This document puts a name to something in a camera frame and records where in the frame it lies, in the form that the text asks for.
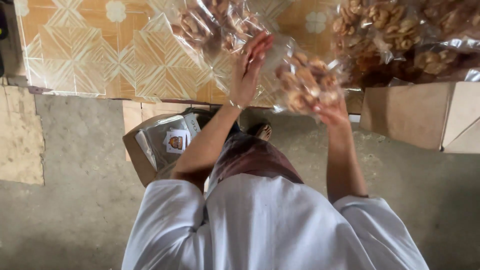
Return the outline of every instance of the person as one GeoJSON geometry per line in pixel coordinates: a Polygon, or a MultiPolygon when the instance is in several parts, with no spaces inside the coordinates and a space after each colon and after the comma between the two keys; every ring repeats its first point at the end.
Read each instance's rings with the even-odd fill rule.
{"type": "Polygon", "coordinates": [[[328,130],[328,199],[303,184],[287,158],[232,128],[256,92],[273,37],[248,42],[234,64],[230,101],[146,188],[122,268],[428,269],[385,200],[370,198],[345,101],[315,108],[328,130]],[[210,176],[204,199],[203,187],[210,176]]]}

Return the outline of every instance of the white sleeve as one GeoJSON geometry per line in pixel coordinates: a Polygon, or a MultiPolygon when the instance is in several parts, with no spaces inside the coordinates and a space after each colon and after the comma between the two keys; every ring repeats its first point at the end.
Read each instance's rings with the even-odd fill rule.
{"type": "Polygon", "coordinates": [[[157,180],[146,191],[133,224],[122,269],[204,268],[208,226],[200,226],[205,199],[183,180],[157,180]]]}
{"type": "Polygon", "coordinates": [[[347,196],[333,206],[350,223],[375,268],[428,269],[407,228],[385,200],[347,196]]]}

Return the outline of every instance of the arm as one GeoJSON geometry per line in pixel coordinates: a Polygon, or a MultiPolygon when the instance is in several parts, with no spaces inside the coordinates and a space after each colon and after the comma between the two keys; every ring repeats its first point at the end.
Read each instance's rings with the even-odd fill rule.
{"type": "Polygon", "coordinates": [[[332,203],[348,196],[368,197],[345,100],[328,107],[314,108],[328,130],[327,194],[332,203]]]}
{"type": "MultiPolygon", "coordinates": [[[[272,36],[261,32],[243,47],[232,70],[229,98],[235,104],[245,108],[252,101],[265,51],[271,48],[272,41],[272,36]]],[[[228,132],[240,113],[241,109],[230,103],[222,106],[180,156],[171,178],[186,180],[203,190],[204,182],[212,172],[228,132]]]]}

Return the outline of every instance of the cardboard box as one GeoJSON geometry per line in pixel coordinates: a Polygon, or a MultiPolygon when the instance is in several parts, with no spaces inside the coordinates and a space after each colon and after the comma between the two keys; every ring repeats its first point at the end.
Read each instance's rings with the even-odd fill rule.
{"type": "Polygon", "coordinates": [[[180,157],[180,154],[167,153],[163,144],[170,128],[189,130],[192,138],[200,132],[195,114],[183,112],[152,117],[123,136],[133,167],[145,187],[158,174],[168,173],[180,157]]]}
{"type": "Polygon", "coordinates": [[[424,149],[480,153],[480,83],[367,88],[360,127],[424,149]]]}

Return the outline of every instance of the white shirt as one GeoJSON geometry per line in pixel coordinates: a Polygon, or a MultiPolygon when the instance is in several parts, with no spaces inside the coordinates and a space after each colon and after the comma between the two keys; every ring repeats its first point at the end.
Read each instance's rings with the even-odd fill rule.
{"type": "Polygon", "coordinates": [[[182,180],[146,189],[123,269],[428,269],[380,198],[333,205],[304,184],[239,174],[205,200],[182,180]]]}

